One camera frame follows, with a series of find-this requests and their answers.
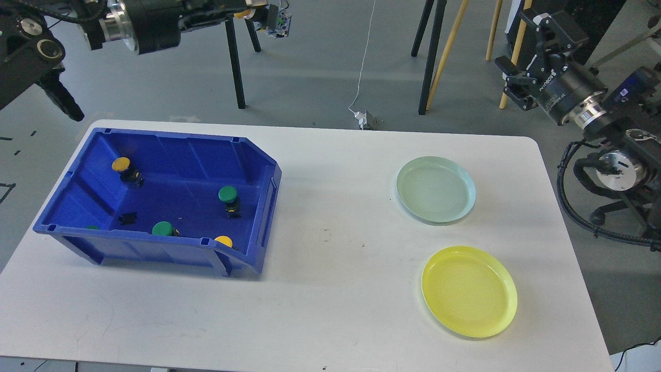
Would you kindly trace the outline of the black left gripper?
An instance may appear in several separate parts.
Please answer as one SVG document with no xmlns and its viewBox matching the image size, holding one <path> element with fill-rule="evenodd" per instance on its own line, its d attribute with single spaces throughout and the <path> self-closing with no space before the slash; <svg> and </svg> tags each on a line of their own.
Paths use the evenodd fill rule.
<svg viewBox="0 0 661 372">
<path fill-rule="evenodd" d="M 215 1 L 122 1 L 122 40 L 139 55 L 172 49 L 182 33 L 254 9 L 258 6 L 216 6 Z"/>
</svg>

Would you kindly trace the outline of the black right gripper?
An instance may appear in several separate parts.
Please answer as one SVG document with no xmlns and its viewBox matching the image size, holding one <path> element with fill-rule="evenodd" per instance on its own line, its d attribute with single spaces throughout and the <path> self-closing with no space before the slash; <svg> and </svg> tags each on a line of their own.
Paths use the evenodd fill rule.
<svg viewBox="0 0 661 372">
<path fill-rule="evenodd" d="M 559 126 L 588 127 L 604 118 L 607 111 L 602 100 L 607 89 L 585 68 L 586 61 L 578 52 L 589 43 L 588 34 L 564 10 L 523 9 L 519 18 L 526 23 L 519 67 L 526 70 L 506 56 L 494 61 L 503 73 L 503 92 L 508 98 L 523 111 L 542 108 Z M 539 50 L 552 54 L 546 64 L 536 55 Z"/>
</svg>

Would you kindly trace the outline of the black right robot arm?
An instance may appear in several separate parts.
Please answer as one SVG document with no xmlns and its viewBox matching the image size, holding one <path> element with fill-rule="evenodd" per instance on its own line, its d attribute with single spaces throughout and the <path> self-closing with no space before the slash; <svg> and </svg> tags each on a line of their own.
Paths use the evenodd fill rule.
<svg viewBox="0 0 661 372">
<path fill-rule="evenodd" d="M 557 172 L 557 195 L 572 221 L 616 242 L 659 251 L 659 71 L 640 67 L 608 91 L 594 68 L 574 59 L 588 36 L 563 10 L 518 12 L 535 37 L 535 53 L 520 69 L 507 57 L 494 62 L 503 93 L 523 111 L 541 108 L 560 126 L 576 124 L 583 139 L 566 147 Z M 611 202 L 584 219 L 564 188 L 571 167 L 577 181 Z"/>
</svg>

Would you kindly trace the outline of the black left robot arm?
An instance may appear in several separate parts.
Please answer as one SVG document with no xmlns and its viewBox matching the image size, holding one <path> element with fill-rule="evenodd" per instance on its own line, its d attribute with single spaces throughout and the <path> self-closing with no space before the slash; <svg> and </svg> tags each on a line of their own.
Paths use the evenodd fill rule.
<svg viewBox="0 0 661 372">
<path fill-rule="evenodd" d="M 269 17 L 267 1 L 2 1 L 2 107 L 37 85 L 66 116 L 84 113 L 60 82 L 64 45 L 48 26 L 48 17 L 77 24 L 90 49 L 124 40 L 137 54 L 172 49 L 182 33 L 224 24 L 238 108 L 245 94 L 233 20 L 245 19 L 256 52 L 261 47 L 255 22 Z"/>
</svg>

